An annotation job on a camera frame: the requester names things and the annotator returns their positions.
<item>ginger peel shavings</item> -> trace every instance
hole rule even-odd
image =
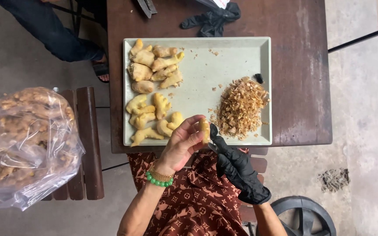
[[[220,134],[244,140],[247,132],[257,131],[262,125],[260,110],[267,105],[268,94],[247,76],[235,80],[224,89],[216,110],[217,118],[211,122],[218,126]]]

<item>concrete floor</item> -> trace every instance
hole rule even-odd
[[[329,48],[378,29],[378,1],[325,2]],[[71,25],[70,15],[59,16]],[[97,26],[83,23],[82,37],[97,35],[105,42]],[[378,235],[378,37],[330,54],[329,69],[333,144],[269,149],[265,185],[271,201],[303,195],[321,204],[338,235]],[[97,106],[109,104],[108,85],[98,82],[89,63],[59,61],[0,8],[0,96],[33,86],[94,86]],[[110,153],[108,109],[97,109],[97,122],[103,168],[126,162],[124,155]],[[349,169],[350,184],[323,193],[318,175],[337,168]],[[104,172],[103,179],[106,197],[99,201],[0,210],[0,235],[114,234],[136,191],[127,165]]]

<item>brown wooden table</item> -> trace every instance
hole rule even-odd
[[[231,0],[241,18],[224,36],[269,36],[272,58],[272,147],[332,143],[325,3],[320,0]],[[195,0],[153,0],[148,19],[131,0],[108,0],[112,153],[160,151],[123,146],[123,39],[195,37],[179,29],[185,18],[208,11]]]

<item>white tray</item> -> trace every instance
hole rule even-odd
[[[132,79],[129,77],[126,68],[131,63],[129,60],[129,50],[134,46],[137,39],[123,40],[123,106],[138,93],[131,89]],[[178,64],[179,70],[183,74],[183,83],[180,87],[170,87],[168,89],[156,88],[153,93],[148,94],[147,104],[154,105],[152,95],[155,92],[163,94],[172,108],[168,111],[168,121],[170,115],[175,111],[182,113],[183,118],[202,114],[210,119],[213,112],[208,112],[208,108],[216,109],[220,102],[220,96],[226,86],[233,80],[244,76],[252,77],[256,73],[261,73],[264,83],[262,86],[269,92],[271,98],[271,67],[270,67],[270,37],[223,37],[223,38],[146,38],[142,39],[144,46],[161,45],[164,47],[177,47],[179,52],[183,47],[185,57]],[[228,138],[228,145],[270,145],[272,144],[272,110],[271,102],[262,109],[261,119],[269,122],[269,125],[262,125],[256,132],[249,133],[248,137],[240,141],[237,138]],[[129,124],[131,115],[123,109],[123,145],[130,146],[131,137],[136,129]],[[157,121],[147,124],[155,129]],[[166,145],[168,137],[164,140],[145,139],[140,145]]]

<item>gold bracelet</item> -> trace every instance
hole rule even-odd
[[[158,173],[158,172],[154,169],[154,166],[155,166],[155,164],[157,163],[157,161],[158,161],[158,159],[156,159],[156,160],[152,163],[150,169],[148,170],[148,171],[150,172],[150,175],[152,176],[153,179],[156,179],[156,180],[158,180],[158,181],[160,181],[160,182],[169,182],[170,179],[173,179],[174,174],[173,174],[173,175],[163,175],[163,174]]]

